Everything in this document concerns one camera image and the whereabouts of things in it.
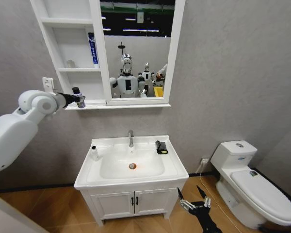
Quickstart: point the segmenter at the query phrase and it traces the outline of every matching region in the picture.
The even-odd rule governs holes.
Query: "bathroom sink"
[[[158,154],[155,142],[166,143],[168,154]],[[188,173],[179,160],[169,136],[93,139],[99,158],[87,153],[78,177],[77,189],[126,183],[144,183],[187,179]]]
[[[128,148],[126,144],[102,152],[100,175],[106,179],[137,178],[161,175],[165,171],[156,150],[140,144]]]

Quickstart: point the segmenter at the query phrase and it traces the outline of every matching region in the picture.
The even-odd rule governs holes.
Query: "toilet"
[[[246,141],[221,143],[211,163],[221,174],[216,187],[234,216],[245,226],[257,229],[267,220],[291,225],[291,202],[248,164],[257,149]]]

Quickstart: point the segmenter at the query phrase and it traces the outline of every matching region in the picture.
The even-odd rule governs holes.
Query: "faucet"
[[[128,137],[129,137],[129,147],[134,147],[134,142],[132,141],[132,138],[134,137],[134,135],[133,135],[132,130],[128,131]]]

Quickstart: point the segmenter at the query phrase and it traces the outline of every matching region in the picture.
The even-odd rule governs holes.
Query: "toilet lid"
[[[282,220],[291,221],[291,202],[267,179],[253,170],[231,175],[236,185],[261,209]]]

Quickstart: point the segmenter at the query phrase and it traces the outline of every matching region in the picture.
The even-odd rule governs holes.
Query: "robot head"
[[[149,67],[150,67],[150,66],[149,66],[149,63],[146,62],[146,63],[145,63],[145,71],[149,71]]]
[[[127,53],[122,55],[122,66],[124,74],[130,74],[132,67],[132,59],[131,56]]]

